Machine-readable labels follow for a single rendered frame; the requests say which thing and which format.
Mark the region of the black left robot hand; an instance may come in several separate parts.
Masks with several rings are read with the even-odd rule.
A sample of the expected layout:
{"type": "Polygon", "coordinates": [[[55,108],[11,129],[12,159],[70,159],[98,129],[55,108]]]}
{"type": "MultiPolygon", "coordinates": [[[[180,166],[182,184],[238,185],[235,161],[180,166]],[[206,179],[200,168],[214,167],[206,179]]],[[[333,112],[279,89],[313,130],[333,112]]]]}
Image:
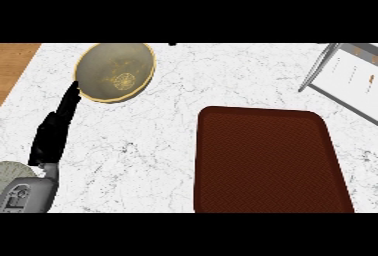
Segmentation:
{"type": "Polygon", "coordinates": [[[74,81],[64,94],[58,109],[48,114],[37,128],[28,159],[30,166],[59,162],[80,100],[79,82],[74,81]]]}

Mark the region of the dark red tray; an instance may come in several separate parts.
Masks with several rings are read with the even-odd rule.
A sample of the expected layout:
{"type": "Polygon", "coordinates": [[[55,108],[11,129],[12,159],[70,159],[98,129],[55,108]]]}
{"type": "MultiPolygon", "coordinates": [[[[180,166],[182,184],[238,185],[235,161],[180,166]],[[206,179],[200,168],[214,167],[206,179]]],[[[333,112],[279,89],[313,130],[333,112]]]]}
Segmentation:
{"type": "Polygon", "coordinates": [[[209,106],[198,114],[198,213],[352,213],[328,128],[310,111],[209,106]]]}

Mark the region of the pale grey round plate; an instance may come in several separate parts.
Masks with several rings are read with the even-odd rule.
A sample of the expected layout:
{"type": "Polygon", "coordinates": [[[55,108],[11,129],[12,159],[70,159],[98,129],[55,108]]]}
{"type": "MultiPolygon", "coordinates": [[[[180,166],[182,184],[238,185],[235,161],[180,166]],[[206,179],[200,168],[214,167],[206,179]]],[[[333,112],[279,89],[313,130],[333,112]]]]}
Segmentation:
{"type": "Polygon", "coordinates": [[[0,193],[11,184],[11,182],[20,177],[36,177],[33,169],[15,161],[0,162],[0,193]]]}

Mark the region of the grey gold-rimmed plate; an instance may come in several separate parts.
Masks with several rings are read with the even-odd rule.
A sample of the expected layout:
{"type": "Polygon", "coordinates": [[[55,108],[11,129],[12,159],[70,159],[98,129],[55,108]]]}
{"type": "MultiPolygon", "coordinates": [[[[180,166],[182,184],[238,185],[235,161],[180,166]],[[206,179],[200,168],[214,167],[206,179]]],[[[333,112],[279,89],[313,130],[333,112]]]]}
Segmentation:
{"type": "Polygon", "coordinates": [[[118,103],[141,94],[157,69],[147,43],[99,43],[82,55],[74,69],[80,94],[89,100],[118,103]]]}

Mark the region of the white grey-framed appliance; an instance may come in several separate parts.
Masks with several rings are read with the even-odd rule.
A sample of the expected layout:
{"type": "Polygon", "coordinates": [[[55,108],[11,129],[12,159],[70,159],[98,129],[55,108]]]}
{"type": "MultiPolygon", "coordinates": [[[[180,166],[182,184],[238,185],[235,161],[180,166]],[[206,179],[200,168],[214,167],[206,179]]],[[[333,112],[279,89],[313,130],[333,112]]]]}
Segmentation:
{"type": "Polygon", "coordinates": [[[331,43],[299,91],[306,87],[378,126],[378,43],[331,43]]]}

